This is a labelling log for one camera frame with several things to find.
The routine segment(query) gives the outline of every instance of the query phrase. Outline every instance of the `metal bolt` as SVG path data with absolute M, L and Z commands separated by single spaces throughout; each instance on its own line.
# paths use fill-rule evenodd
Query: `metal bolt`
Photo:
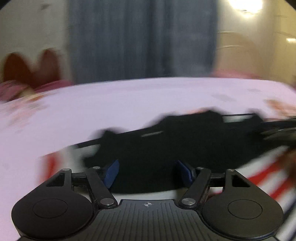
M 182 199 L 181 203 L 183 203 L 186 206 L 192 206 L 196 203 L 196 201 L 193 198 L 184 198 Z
M 113 203 L 115 203 L 114 199 L 112 198 L 103 198 L 100 203 L 104 206 L 110 206 L 112 205 Z

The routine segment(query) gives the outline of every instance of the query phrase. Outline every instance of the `light fixture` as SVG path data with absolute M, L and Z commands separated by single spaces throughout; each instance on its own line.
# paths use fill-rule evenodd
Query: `light fixture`
M 295 38 L 287 38 L 287 42 L 289 43 L 295 43 L 296 39 Z
M 234 9 L 245 13 L 256 14 L 263 7 L 263 0 L 228 0 Z

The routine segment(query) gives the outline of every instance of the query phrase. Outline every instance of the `wall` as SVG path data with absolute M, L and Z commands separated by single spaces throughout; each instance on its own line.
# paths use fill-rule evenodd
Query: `wall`
M 63 77 L 70 78 L 67 54 L 67 0 L 11 0 L 0 10 L 0 61 L 11 52 L 23 53 L 36 64 L 38 54 L 56 48 Z
M 296 11 L 286 1 L 277 0 L 275 15 L 275 49 L 271 66 L 272 80 L 296 83 Z
M 42 49 L 54 47 L 61 55 L 63 76 L 70 79 L 67 2 L 11 0 L 0 10 L 0 61 L 20 51 L 36 63 Z M 285 0 L 263 0 L 263 9 L 252 16 L 235 10 L 228 0 L 218 4 L 218 31 L 237 32 L 254 43 L 262 59 L 262 77 L 295 81 L 296 43 L 288 43 L 287 38 L 296 36 L 296 11 Z
M 274 52 L 274 16 L 276 7 L 276 0 L 263 0 L 263 8 L 259 13 L 246 15 L 234 9 L 228 0 L 219 0 L 218 5 L 218 30 L 239 33 L 255 44 L 262 59 L 262 77 L 266 79 L 270 75 L 269 70 Z

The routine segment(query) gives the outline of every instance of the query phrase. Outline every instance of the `gray curtain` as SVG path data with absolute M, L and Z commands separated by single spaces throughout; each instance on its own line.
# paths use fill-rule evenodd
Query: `gray curtain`
M 207 76 L 216 7 L 217 0 L 69 0 L 74 80 Z

